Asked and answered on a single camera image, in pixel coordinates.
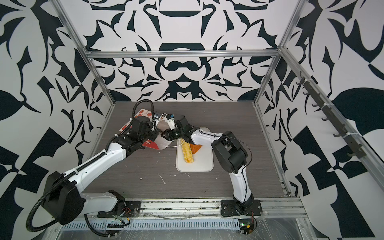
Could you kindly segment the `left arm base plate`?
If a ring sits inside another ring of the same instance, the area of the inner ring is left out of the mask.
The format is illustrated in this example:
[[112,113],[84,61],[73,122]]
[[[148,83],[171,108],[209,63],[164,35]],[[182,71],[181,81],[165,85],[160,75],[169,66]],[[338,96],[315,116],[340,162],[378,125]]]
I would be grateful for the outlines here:
[[121,218],[133,217],[140,213],[141,202],[140,201],[120,201],[109,212],[98,212],[98,218],[112,218],[119,216]]

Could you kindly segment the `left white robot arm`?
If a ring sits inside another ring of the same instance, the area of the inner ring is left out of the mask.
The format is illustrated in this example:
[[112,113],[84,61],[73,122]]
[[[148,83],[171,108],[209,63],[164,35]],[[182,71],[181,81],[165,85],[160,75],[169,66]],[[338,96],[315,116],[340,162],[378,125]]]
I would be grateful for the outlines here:
[[108,142],[104,150],[80,166],[57,172],[47,179],[43,208],[61,225],[66,225],[78,216],[96,212],[121,214],[123,197],[115,191],[85,194],[85,188],[106,170],[143,148],[147,140],[154,140],[158,134],[158,120],[138,116],[120,134]]

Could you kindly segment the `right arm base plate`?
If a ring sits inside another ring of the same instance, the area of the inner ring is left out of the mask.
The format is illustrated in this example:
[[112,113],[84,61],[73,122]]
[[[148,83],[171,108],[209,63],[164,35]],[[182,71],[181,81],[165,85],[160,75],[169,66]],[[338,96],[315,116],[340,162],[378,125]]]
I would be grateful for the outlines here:
[[221,200],[221,215],[223,217],[261,216],[262,211],[261,202],[252,198],[245,203],[238,200]]

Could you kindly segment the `orange fake croissant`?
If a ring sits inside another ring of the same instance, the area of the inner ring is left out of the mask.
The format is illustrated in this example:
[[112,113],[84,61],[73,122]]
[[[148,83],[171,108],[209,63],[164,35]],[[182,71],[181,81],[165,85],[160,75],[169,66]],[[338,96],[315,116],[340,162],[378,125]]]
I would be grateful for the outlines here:
[[192,154],[196,154],[202,147],[202,145],[193,145],[190,144]]

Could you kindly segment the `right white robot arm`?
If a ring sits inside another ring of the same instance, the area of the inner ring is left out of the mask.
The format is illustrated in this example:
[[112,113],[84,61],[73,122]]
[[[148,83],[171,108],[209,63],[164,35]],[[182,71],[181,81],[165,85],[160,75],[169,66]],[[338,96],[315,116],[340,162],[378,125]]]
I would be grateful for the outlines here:
[[211,147],[220,166],[230,175],[236,211],[244,214],[249,210],[254,196],[246,174],[248,153],[240,140],[230,131],[217,134],[194,127],[185,116],[165,118],[165,123],[167,128],[161,136],[167,141],[183,139],[189,144]]

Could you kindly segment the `long yellow fake bread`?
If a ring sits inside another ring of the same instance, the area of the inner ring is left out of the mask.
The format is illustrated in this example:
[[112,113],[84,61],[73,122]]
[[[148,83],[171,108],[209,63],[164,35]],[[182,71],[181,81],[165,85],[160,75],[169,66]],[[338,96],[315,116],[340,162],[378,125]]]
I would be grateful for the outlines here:
[[183,151],[184,161],[187,164],[193,163],[194,157],[193,157],[191,145],[189,143],[183,141],[181,147],[182,147],[182,151]]

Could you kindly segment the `red white paper bag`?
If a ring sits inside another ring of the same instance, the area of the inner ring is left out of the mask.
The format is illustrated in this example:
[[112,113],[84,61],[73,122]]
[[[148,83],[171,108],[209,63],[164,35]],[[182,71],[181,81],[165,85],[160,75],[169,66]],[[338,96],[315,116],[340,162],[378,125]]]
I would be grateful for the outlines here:
[[141,109],[120,129],[121,135],[114,142],[131,153],[145,148],[164,150],[172,143],[161,136],[165,130],[165,115],[156,115],[153,119],[152,112]]

